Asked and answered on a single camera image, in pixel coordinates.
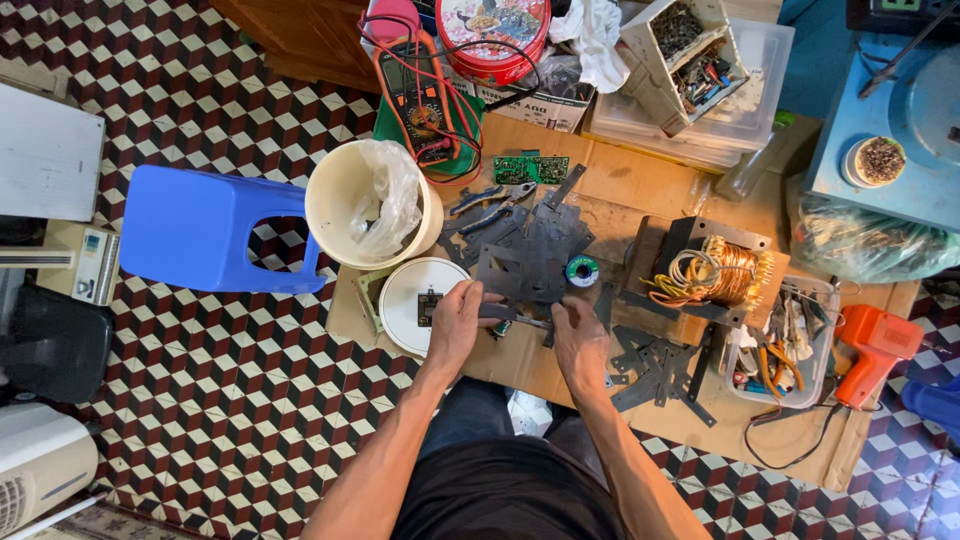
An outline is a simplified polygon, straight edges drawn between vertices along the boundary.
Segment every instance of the person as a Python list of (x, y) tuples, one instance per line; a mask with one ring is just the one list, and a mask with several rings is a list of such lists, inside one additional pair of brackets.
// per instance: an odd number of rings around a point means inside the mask
[(478, 320), (481, 302), (498, 300), (470, 281), (444, 295), (413, 382), (300, 538), (708, 539), (613, 407), (603, 375), (610, 337), (582, 300), (552, 306), (557, 362), (579, 415), (555, 418), (544, 438), (514, 436), (503, 387), (462, 377), (431, 423), (477, 327), (495, 322)]

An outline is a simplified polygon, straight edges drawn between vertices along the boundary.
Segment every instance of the black t-shirt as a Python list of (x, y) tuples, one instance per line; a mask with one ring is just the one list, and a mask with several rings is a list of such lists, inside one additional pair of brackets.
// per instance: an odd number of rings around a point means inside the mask
[(534, 437), (445, 448), (417, 464), (395, 540), (620, 540), (610, 494)]

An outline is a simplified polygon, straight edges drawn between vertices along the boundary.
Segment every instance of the green circuit board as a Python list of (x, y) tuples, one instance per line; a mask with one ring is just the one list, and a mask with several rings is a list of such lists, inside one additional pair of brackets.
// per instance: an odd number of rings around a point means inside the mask
[(493, 181), (497, 184), (562, 184), (569, 166), (568, 157), (493, 158)]

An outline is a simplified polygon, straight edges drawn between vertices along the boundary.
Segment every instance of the blue plastic stool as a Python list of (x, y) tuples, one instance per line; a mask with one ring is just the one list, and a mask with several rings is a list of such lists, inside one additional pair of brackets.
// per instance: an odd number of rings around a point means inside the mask
[(304, 216), (306, 190), (259, 178), (141, 165), (133, 171), (120, 266), (150, 280), (211, 292), (316, 292), (320, 246), (311, 234), (297, 273), (253, 266), (247, 241), (257, 221)]
[(960, 376), (943, 386), (908, 381), (900, 399), (907, 410), (936, 422), (951, 439), (960, 442)]

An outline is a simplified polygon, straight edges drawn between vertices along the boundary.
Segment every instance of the hand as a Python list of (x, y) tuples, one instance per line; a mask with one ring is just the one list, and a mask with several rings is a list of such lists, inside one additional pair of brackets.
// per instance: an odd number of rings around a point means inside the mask
[(430, 347), (423, 367), (440, 370), (453, 380), (473, 350), (477, 327), (492, 326), (499, 322), (496, 319), (480, 319), (480, 303), (502, 300), (499, 294), (485, 294), (480, 282), (464, 280), (453, 285), (433, 310)]
[(579, 402), (606, 397), (603, 374), (607, 371), (610, 336), (593, 307), (579, 298), (564, 296), (564, 304), (554, 304), (552, 309), (554, 352), (570, 395)]

